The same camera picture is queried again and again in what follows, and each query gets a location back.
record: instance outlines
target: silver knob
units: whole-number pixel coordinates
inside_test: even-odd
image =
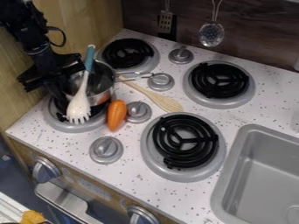
[[[55,164],[44,157],[37,157],[33,168],[32,176],[40,183],[46,183],[51,179],[61,176],[60,170]]]
[[[108,165],[116,162],[123,153],[122,143],[115,137],[105,136],[93,142],[89,154],[94,162]]]
[[[149,88],[158,92],[170,90],[174,87],[175,81],[171,75],[167,73],[155,73],[148,79]]]
[[[128,208],[129,224],[160,224],[155,215],[140,206],[130,206]]]
[[[175,64],[188,64],[193,61],[193,53],[182,45],[179,49],[170,52],[169,59]]]
[[[142,101],[133,101],[128,104],[128,117],[129,123],[145,123],[152,115],[151,108],[148,104]]]

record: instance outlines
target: speckled countertop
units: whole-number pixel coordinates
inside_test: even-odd
[[[161,61],[153,72],[171,74],[176,82],[172,90],[163,94],[181,102],[184,111],[201,115],[215,123],[224,135],[228,150],[239,128],[248,123],[296,135],[296,130],[290,124],[293,115],[299,111],[298,73],[191,46],[187,48],[194,53],[194,61],[178,66],[168,60],[169,52],[177,48],[178,43],[129,30],[121,31],[115,38],[145,39],[154,45],[161,54]],[[255,81],[254,98],[241,107],[225,110],[205,108],[191,101],[182,89],[184,73],[189,67],[206,60],[224,60],[245,68]],[[146,80],[139,80],[138,83],[147,87]],[[140,100],[147,102],[153,109],[152,119],[164,114],[148,98],[122,83],[117,83],[116,93],[126,103]],[[221,223],[210,207],[210,197],[219,172],[205,180],[184,184],[160,178],[143,162],[139,141],[143,129],[151,120],[137,125],[127,123],[115,133],[109,132],[104,126],[81,134],[67,134],[47,125],[41,105],[42,102],[12,125],[7,134],[179,222]],[[88,155],[90,144],[104,136],[117,137],[124,145],[122,158],[114,164],[96,164]]]

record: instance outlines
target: black coil burner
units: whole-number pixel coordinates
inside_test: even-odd
[[[238,67],[201,63],[191,72],[191,84],[207,98],[231,98],[244,93],[249,77]]]
[[[192,134],[192,138],[180,136],[182,131]],[[192,115],[171,115],[156,124],[153,141],[164,156],[168,168],[192,168],[204,165],[215,155],[219,138],[204,121]]]
[[[130,68],[140,65],[154,51],[146,42],[136,38],[124,38],[112,42],[102,53],[112,68]]]

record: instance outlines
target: stainless steel sink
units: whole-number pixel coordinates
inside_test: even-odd
[[[225,224],[299,224],[299,139],[242,127],[211,203]]]

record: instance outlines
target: wooden wall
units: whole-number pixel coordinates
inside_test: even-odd
[[[156,35],[162,2],[122,0],[125,28]],[[170,0],[170,9],[177,14],[177,41],[203,47],[198,30],[211,19],[211,0]],[[224,0],[218,22],[224,25],[226,37],[211,50],[292,70],[299,56],[299,3]]]
[[[122,29],[121,0],[34,0],[45,13],[49,25],[58,26],[67,36],[66,46],[53,47],[57,53],[85,54],[88,44],[104,45]],[[51,31],[52,41],[59,43],[59,34]],[[44,95],[35,90],[26,93],[16,78],[31,66],[31,58],[22,52],[19,43],[0,28],[0,133],[34,106]]]

